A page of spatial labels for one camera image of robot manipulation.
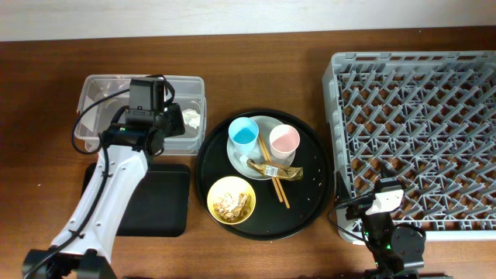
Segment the gold snack wrapper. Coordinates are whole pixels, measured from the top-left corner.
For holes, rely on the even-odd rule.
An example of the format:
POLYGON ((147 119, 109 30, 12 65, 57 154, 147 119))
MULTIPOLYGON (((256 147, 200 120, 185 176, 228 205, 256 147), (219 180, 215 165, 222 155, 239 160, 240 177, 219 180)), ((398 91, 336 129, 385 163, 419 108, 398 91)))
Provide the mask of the gold snack wrapper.
POLYGON ((299 181, 304 177, 302 167, 288 167, 268 161, 256 163, 252 159, 248 159, 246 165, 258 174, 262 174, 266 177, 275 177, 287 181, 299 181))

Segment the light blue plastic cup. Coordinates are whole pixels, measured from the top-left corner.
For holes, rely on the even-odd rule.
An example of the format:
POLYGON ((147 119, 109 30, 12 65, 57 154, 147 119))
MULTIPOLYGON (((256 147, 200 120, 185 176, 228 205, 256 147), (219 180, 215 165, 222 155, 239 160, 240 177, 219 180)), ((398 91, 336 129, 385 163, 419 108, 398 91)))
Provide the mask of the light blue plastic cup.
POLYGON ((234 119, 228 128, 229 140, 235 149, 248 154, 256 146, 259 127, 254 120, 247 117, 234 119))

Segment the nut and rice food scraps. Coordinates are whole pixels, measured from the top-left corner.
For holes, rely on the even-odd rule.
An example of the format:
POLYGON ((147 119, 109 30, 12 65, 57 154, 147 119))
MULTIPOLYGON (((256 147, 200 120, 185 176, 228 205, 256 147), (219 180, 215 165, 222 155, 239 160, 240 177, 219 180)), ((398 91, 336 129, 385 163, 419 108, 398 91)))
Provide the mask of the nut and rice food scraps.
POLYGON ((221 197, 217 197, 213 203, 215 214, 226 222, 238 222, 249 215, 251 196, 247 193, 239 193, 238 195, 225 193, 221 197))

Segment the yellow bowl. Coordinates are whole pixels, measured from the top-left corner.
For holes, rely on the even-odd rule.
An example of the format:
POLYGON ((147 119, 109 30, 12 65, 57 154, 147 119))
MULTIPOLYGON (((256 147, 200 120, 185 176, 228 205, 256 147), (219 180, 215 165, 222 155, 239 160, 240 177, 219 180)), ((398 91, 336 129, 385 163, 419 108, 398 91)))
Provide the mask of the yellow bowl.
POLYGON ((225 225, 245 222, 256 207, 256 195, 249 182, 228 176, 217 180, 208 190, 207 209, 211 216, 225 225))

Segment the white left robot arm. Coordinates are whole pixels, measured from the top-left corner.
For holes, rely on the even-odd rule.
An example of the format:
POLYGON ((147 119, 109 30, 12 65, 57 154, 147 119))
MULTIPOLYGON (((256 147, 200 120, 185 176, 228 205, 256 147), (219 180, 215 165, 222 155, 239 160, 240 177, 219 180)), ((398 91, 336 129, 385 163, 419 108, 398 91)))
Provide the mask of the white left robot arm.
POLYGON ((167 137, 184 134, 175 90, 161 74, 130 81, 129 103, 99 134, 98 162, 73 215, 48 250, 30 250, 25 278, 114 278, 112 248, 122 217, 167 137))

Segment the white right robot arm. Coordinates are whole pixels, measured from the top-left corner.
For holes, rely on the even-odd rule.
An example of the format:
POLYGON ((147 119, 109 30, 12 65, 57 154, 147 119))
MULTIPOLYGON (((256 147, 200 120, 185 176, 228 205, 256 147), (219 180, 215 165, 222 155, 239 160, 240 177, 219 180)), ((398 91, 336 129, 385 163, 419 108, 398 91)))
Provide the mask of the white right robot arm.
POLYGON ((403 191, 370 193, 341 201, 337 209, 346 210, 347 219, 362 221, 362 237, 372 253, 375 268, 365 270, 366 279, 419 278, 424 267, 426 233, 409 224, 394 224, 391 212, 401 204, 403 191))

